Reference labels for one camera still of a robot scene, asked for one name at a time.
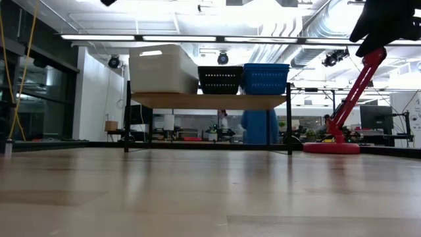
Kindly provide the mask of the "white board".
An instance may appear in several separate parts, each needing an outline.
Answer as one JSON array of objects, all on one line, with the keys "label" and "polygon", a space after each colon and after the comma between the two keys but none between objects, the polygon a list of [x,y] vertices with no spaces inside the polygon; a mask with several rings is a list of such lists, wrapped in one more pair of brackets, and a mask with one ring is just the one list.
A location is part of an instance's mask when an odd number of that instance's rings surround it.
[{"label": "white board", "polygon": [[395,147],[411,147],[421,149],[421,91],[397,92],[390,95],[390,103],[394,113],[409,112],[410,133],[412,142],[406,139],[395,140]]}]

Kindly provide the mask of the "blue plastic basket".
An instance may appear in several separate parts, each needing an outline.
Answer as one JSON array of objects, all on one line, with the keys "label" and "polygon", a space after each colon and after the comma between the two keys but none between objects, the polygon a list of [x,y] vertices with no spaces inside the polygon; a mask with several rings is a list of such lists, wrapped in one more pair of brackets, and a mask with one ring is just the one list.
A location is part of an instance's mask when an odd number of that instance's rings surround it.
[{"label": "blue plastic basket", "polygon": [[244,68],[289,68],[289,64],[276,64],[276,63],[246,63]]},{"label": "blue plastic basket", "polygon": [[256,71],[256,72],[263,72],[263,71],[269,71],[269,72],[279,72],[279,71],[289,71],[289,67],[244,67],[244,71]]},{"label": "blue plastic basket", "polygon": [[289,69],[245,69],[244,90],[247,95],[281,95],[285,92]]}]

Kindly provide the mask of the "red desk lamp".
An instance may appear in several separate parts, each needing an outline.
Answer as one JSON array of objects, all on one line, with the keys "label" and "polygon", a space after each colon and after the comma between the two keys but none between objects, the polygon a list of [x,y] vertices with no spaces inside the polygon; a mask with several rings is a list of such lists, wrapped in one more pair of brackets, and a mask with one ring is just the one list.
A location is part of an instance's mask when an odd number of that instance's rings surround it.
[{"label": "red desk lamp", "polygon": [[364,67],[358,78],[355,80],[353,87],[349,91],[347,97],[341,102],[328,119],[328,135],[332,136],[334,141],[305,143],[303,145],[304,152],[346,155],[360,153],[360,147],[358,144],[346,142],[345,135],[343,134],[343,125],[354,106],[357,104],[363,91],[373,78],[378,67],[386,57],[387,51],[385,47],[381,47],[362,58]]}]

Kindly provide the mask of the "black monitor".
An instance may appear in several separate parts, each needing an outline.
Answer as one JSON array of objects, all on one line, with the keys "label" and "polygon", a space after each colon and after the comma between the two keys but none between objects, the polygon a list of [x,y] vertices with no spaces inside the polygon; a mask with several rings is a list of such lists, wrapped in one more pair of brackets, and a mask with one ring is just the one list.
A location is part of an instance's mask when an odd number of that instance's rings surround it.
[{"label": "black monitor", "polygon": [[388,106],[360,106],[361,128],[363,130],[383,130],[385,135],[392,135],[392,112],[392,108]]},{"label": "black monitor", "polygon": [[149,124],[153,110],[149,107],[139,105],[131,106],[130,120],[131,124]]}]

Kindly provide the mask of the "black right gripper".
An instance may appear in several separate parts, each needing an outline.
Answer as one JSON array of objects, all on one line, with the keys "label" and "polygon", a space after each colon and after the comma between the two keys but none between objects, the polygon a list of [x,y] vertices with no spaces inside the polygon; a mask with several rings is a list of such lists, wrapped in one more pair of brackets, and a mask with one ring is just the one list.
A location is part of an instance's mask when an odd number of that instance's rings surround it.
[{"label": "black right gripper", "polygon": [[419,40],[421,18],[413,18],[416,9],[421,10],[421,0],[366,0],[349,36],[351,42],[364,38],[356,56],[365,57],[395,40]]}]

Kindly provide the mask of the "white plastic basket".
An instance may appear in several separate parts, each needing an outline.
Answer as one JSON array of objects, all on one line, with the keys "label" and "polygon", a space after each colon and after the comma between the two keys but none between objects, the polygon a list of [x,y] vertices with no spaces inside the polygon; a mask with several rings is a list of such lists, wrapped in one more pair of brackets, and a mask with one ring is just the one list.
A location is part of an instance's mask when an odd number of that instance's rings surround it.
[{"label": "white plastic basket", "polygon": [[156,45],[129,50],[134,93],[196,94],[198,66],[179,45]]}]

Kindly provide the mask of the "wooden shelf with black frame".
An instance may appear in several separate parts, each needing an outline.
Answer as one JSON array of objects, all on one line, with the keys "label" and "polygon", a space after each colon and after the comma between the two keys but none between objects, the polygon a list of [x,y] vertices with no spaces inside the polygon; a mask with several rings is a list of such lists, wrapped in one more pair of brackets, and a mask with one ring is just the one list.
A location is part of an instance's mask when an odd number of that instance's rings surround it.
[{"label": "wooden shelf with black frame", "polygon": [[286,151],[288,155],[293,154],[293,144],[272,145],[269,141],[265,145],[235,145],[235,144],[194,144],[175,142],[153,142],[153,117],[149,119],[149,141],[139,145],[128,141],[129,129],[131,126],[130,109],[134,100],[150,109],[204,109],[204,110],[270,110],[283,103],[286,104],[287,115],[287,137],[292,137],[291,127],[291,84],[288,82],[285,88],[285,95],[199,95],[179,93],[132,93],[131,83],[126,82],[126,116],[124,121],[125,141],[124,151],[129,152],[130,148],[145,149],[199,149],[199,150],[246,150],[246,151]]}]

